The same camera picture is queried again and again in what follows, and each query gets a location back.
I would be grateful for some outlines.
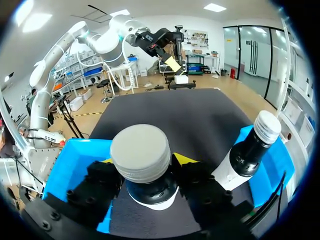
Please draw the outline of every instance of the ceiling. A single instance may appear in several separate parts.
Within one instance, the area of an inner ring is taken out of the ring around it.
[[[154,15],[183,15],[206,18],[225,22],[238,19],[270,19],[279,20],[275,8],[268,0],[34,0],[31,13],[48,13],[52,18],[43,28],[29,33],[22,33],[12,21],[8,26],[6,38],[0,51],[0,84],[6,84],[28,78],[34,64],[44,57],[51,46],[75,23],[83,20],[77,16],[85,16],[94,10],[88,5],[101,9],[107,14],[128,9],[131,17]],[[203,9],[209,3],[227,8],[222,12]],[[86,21],[92,30],[109,24]],[[14,72],[14,76],[4,83],[5,76]]]

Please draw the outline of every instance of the stool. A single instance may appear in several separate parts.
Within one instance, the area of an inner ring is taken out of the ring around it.
[[[109,85],[110,85],[109,79],[105,79],[105,80],[102,80],[102,81],[96,86],[97,89],[103,88],[104,98],[101,99],[101,101],[100,101],[102,104],[111,101],[111,98],[108,97],[108,95],[107,95],[108,93],[110,93]]]

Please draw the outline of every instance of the chair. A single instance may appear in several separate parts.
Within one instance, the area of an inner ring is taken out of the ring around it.
[[[108,97],[108,95],[107,95],[108,93],[110,93],[109,86],[110,86],[110,81],[109,81],[109,79],[102,80],[102,81],[96,86],[97,89],[103,88],[104,98],[101,99],[101,101],[100,101],[102,104],[111,101],[111,97]]]
[[[97,76],[96,78],[95,78],[95,77],[90,78],[93,86],[99,85],[100,79],[101,79],[101,78],[100,78],[99,76]]]

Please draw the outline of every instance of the yellow tape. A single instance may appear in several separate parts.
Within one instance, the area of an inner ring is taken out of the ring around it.
[[[169,57],[167,61],[165,61],[165,63],[169,65],[169,67],[172,68],[174,72],[177,72],[181,68],[181,66],[176,62],[176,60],[172,56]]]
[[[106,159],[106,160],[104,160],[104,161],[102,161],[102,162],[103,162],[103,163],[111,163],[111,164],[114,163],[111,158]]]
[[[198,162],[196,160],[193,160],[191,158],[188,158],[188,157],[183,156],[183,155],[181,155],[179,153],[176,153],[176,152],[174,152],[173,154],[175,155],[175,157],[178,160],[178,162],[180,163],[180,165],[188,164],[188,163],[197,163]]]

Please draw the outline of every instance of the trash bin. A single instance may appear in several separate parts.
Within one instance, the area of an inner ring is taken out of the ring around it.
[[[221,69],[221,76],[226,76],[227,75],[227,70]]]

